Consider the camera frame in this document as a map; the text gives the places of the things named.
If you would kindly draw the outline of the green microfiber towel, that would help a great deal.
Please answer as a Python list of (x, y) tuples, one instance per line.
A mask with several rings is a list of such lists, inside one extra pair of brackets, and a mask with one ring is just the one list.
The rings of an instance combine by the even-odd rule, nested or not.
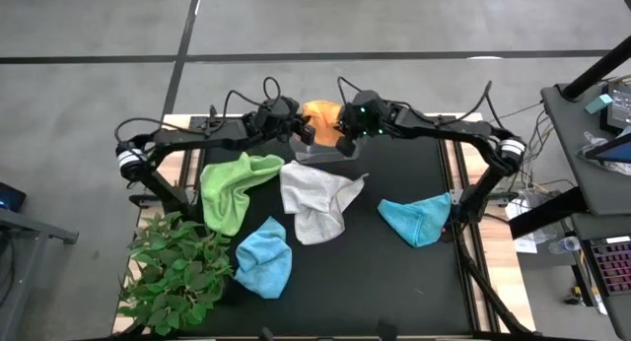
[(248, 153), (241, 153), (234, 161), (207, 165), (200, 176), (206, 226), (223, 236), (235, 236), (250, 202), (245, 192), (277, 176), (284, 165), (285, 160), (279, 156)]

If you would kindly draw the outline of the orange microfiber towel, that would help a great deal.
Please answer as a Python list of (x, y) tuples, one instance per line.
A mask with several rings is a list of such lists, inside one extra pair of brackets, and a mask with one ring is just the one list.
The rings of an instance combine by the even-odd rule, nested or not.
[(308, 125), (315, 130), (315, 143), (317, 145), (334, 148), (342, 137), (342, 133), (335, 129), (341, 109), (341, 104), (325, 100), (304, 104), (303, 116), (309, 119)]

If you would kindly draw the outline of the clear plastic bottle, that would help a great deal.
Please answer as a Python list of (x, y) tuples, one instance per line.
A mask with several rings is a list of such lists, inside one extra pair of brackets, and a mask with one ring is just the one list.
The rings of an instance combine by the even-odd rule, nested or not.
[(552, 254), (571, 253), (579, 251), (581, 249), (581, 243), (577, 237), (568, 236), (552, 242), (548, 246), (548, 249)]

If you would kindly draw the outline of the light blue microfiber towel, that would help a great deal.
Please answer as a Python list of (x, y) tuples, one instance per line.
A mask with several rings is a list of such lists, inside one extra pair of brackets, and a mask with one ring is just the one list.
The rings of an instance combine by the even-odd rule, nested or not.
[(238, 245), (235, 280), (263, 299), (279, 299), (293, 265), (293, 252), (286, 236), (285, 228), (268, 217)]

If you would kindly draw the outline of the green leafy plant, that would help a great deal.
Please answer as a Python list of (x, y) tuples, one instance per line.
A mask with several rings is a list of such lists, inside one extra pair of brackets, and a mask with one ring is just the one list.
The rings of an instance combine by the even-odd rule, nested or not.
[(142, 216), (119, 279), (117, 314), (159, 336), (201, 324), (233, 278), (230, 242), (179, 212)]

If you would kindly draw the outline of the white paper sheet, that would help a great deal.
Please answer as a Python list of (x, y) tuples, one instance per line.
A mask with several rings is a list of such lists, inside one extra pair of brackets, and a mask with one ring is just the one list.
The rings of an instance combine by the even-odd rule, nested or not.
[(537, 243), (533, 234), (515, 239), (514, 246), (517, 253), (537, 254)]

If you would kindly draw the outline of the small teal box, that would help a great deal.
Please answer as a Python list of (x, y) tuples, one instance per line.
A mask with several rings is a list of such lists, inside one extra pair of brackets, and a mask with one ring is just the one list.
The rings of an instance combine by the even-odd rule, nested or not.
[(612, 102), (613, 102), (613, 99), (611, 98), (610, 95), (603, 94), (595, 98), (589, 104), (587, 104), (585, 106), (585, 111), (588, 114), (596, 114), (600, 112), (601, 110), (605, 109), (606, 107), (608, 107), (610, 104), (612, 104)]

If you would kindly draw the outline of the dark blue device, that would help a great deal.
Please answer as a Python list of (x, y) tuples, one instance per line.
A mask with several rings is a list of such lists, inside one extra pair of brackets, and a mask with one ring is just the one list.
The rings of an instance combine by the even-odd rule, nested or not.
[(27, 194), (25, 192), (0, 182), (0, 209), (20, 212), (26, 198)]

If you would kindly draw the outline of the tablet with blue screen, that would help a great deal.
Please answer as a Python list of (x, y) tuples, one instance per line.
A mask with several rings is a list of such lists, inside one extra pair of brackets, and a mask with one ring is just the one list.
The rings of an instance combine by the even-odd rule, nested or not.
[(611, 140), (589, 137), (588, 141), (580, 150), (580, 154), (586, 159), (631, 164), (631, 132)]

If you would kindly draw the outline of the light grey microfiber towel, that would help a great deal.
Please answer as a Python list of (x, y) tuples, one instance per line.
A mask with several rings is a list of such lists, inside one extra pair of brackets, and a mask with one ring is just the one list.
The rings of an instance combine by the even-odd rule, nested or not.
[(280, 193), (284, 212), (294, 215), (297, 240), (313, 245), (340, 236), (345, 231), (343, 213), (363, 190), (367, 176), (352, 180), (296, 161), (284, 165)]

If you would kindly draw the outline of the black electronic device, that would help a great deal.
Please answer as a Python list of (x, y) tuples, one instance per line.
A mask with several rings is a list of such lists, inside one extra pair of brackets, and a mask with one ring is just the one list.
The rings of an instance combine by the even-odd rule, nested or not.
[(631, 87), (617, 82), (610, 82), (605, 87), (611, 103), (600, 112), (601, 130), (619, 134), (631, 126)]

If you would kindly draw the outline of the dark grey workstation desk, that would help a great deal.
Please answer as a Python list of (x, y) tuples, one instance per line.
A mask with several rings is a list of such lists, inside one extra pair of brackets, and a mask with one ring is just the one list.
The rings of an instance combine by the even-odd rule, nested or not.
[(578, 102), (568, 102), (556, 87), (544, 88), (544, 108), (556, 130), (578, 188), (590, 209), (567, 217), (584, 246), (588, 266), (596, 281), (616, 335), (631, 341), (631, 294), (608, 296), (597, 279), (596, 264), (589, 240), (631, 236), (631, 176), (601, 169), (577, 156), (585, 144), (585, 132), (596, 137), (613, 136), (599, 129), (598, 119), (585, 111), (585, 106), (600, 94), (600, 88), (587, 90)]

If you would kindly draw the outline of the backlit keyboard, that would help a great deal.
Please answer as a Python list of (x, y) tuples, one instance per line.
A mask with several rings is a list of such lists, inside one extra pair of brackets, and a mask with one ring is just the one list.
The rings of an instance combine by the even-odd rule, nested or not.
[(589, 246), (605, 293), (631, 294), (631, 236), (590, 239)]

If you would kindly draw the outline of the teal microfiber towel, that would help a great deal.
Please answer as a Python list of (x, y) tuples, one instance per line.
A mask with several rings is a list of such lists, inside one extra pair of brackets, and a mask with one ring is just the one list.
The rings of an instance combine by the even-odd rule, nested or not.
[(438, 241), (451, 213), (448, 192), (412, 203), (383, 199), (378, 211), (388, 225), (410, 246), (423, 247)]

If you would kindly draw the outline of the clear plastic bin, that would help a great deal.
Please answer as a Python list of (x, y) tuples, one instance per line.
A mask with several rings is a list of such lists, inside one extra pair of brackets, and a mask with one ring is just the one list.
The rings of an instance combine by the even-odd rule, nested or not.
[(295, 160), (300, 164), (316, 164), (316, 163), (332, 163), (341, 161), (356, 160), (359, 158), (361, 152), (366, 146), (367, 139), (360, 137), (353, 139), (356, 144), (356, 150), (352, 157), (344, 157), (335, 147), (323, 147), (313, 143), (310, 146), (305, 145), (300, 141), (298, 134), (293, 134), (290, 137), (289, 145), (295, 154)]

